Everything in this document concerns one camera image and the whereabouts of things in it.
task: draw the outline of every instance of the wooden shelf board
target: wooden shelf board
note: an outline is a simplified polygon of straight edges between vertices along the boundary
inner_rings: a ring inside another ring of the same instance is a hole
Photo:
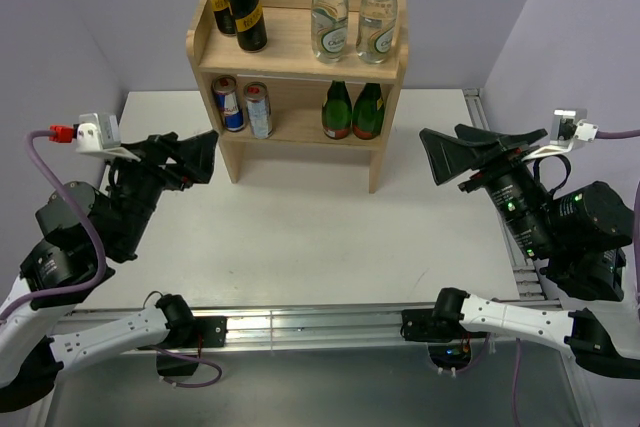
[[[393,84],[397,81],[399,54],[394,40],[390,58],[382,64],[367,64],[358,58],[355,43],[358,13],[349,13],[345,55],[339,62],[324,64],[311,50],[311,14],[308,9],[264,8],[267,37],[260,52],[245,52],[235,37],[222,35],[213,26],[199,68],[220,74],[251,74],[276,77],[347,80]]]
[[[268,139],[256,139],[248,124],[240,132],[223,131],[221,138],[225,142],[275,142],[359,150],[378,150],[382,147],[380,137],[362,140],[351,133],[344,139],[330,139],[322,130],[320,113],[321,109],[319,108],[274,109],[272,113],[273,134]]]

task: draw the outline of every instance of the silver can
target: silver can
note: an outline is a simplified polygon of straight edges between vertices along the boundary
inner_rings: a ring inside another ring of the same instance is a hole
[[[244,101],[247,104],[251,132],[256,139],[266,139],[273,133],[271,105],[267,86],[261,82],[252,82],[244,88]]]

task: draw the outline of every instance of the clear glass bottle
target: clear glass bottle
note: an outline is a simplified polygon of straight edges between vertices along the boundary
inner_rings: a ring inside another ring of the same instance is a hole
[[[349,0],[311,1],[311,47],[321,62],[337,62],[347,43]]]
[[[384,62],[391,51],[398,0],[362,0],[358,22],[358,56],[370,64]]]

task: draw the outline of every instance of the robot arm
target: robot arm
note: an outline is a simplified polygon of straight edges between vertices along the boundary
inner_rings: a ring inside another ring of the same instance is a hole
[[[52,127],[57,135],[50,140],[76,138],[78,152],[107,160],[110,185],[107,195],[83,182],[70,182],[66,188],[99,234],[106,256],[119,263],[134,260],[162,191],[185,190],[211,179],[217,134],[178,141],[177,134],[170,133],[122,145],[115,117],[90,114],[80,122],[73,129]],[[57,193],[36,218],[44,238],[21,264],[0,306],[6,317],[0,323],[0,412],[32,404],[47,395],[56,380],[93,363],[149,345],[178,347],[193,335],[189,306],[181,296],[167,294],[154,306],[116,322],[48,336],[58,319],[92,290],[56,294],[54,289],[80,286],[94,277],[97,257],[78,217]],[[114,273],[107,268],[100,282]],[[12,306],[26,294],[43,291],[52,295]]]
[[[508,306],[446,288],[428,316],[405,311],[403,335],[426,341],[450,340],[460,332],[504,334],[572,354],[578,365],[600,375],[640,379],[637,294],[624,275],[622,251],[632,242],[634,214],[604,182],[554,199],[531,175],[528,162],[596,138],[597,126],[586,122],[586,112],[554,114],[552,144],[542,148],[531,144],[544,130],[503,135],[458,125],[457,138],[428,129],[420,137],[437,185],[477,171],[460,190],[487,191],[523,254],[548,259],[541,272],[569,296],[564,304],[574,310]]]

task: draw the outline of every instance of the red and blue can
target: red and blue can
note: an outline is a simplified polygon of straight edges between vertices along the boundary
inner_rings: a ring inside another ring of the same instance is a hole
[[[236,97],[236,80],[229,75],[218,77],[214,80],[211,90],[225,128],[229,132],[244,129],[244,114]]]

